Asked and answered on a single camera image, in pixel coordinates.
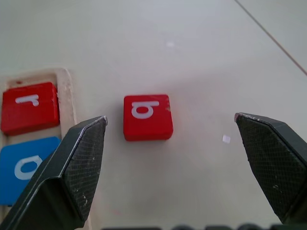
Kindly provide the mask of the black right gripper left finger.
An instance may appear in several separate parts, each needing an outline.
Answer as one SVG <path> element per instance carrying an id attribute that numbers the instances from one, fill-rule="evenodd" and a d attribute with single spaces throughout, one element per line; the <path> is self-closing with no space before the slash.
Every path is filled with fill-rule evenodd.
<path id="1" fill-rule="evenodd" d="M 100 176 L 106 116 L 71 127 L 38 167 L 0 230 L 75 230 L 88 219 Z"/>

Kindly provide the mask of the light wooden tray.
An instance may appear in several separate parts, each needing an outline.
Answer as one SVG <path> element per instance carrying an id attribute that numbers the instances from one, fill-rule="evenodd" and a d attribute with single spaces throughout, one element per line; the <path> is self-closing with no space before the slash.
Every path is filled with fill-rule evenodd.
<path id="1" fill-rule="evenodd" d="M 70 73 L 66 69 L 49 69 L 38 72 L 22 74 L 15 78 L 0 78 L 0 124 L 2 96 L 5 91 L 11 88 L 18 88 L 44 82 L 51 82 L 57 89 L 59 104 L 59 125 L 39 131 L 28 132 L 16 136 L 7 136 L 0 129 L 0 151 L 3 147 L 36 139 L 57 137 L 60 142 L 63 140 L 69 129 L 77 124 L 75 107 L 72 96 L 72 83 Z M 10 211 L 12 206 L 0 206 L 0 224 Z M 92 230 L 91 223 L 87 219 L 83 230 Z"/>

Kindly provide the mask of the blue letter o block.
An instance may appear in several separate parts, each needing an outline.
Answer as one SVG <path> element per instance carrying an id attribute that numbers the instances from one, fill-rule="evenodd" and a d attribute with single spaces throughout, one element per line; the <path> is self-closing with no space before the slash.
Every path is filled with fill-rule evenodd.
<path id="1" fill-rule="evenodd" d="M 40 164 L 52 154 L 60 139 L 48 137 L 8 145 L 0 151 L 0 206 L 12 206 Z"/>

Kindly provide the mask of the red letter b block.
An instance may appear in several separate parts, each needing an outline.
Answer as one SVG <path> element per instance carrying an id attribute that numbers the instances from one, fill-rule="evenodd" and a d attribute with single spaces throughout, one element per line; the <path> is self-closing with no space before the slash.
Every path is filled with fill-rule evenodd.
<path id="1" fill-rule="evenodd" d="M 127 95 L 123 101 L 123 134 L 127 141 L 167 140 L 173 134 L 166 94 Z"/>

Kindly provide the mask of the red letter r block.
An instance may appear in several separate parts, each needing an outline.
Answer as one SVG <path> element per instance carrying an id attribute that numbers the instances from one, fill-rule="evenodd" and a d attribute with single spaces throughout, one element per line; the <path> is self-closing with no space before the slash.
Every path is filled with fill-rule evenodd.
<path id="1" fill-rule="evenodd" d="M 57 89 L 51 82 L 8 89 L 2 96 L 1 131 L 16 136 L 58 126 Z"/>

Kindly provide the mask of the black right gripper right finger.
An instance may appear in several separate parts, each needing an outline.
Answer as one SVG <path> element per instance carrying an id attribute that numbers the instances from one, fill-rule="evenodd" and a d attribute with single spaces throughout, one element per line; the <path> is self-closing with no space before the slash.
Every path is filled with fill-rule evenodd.
<path id="1" fill-rule="evenodd" d="M 283 224 L 307 224 L 307 142 L 286 123 L 236 113 L 253 175 Z"/>

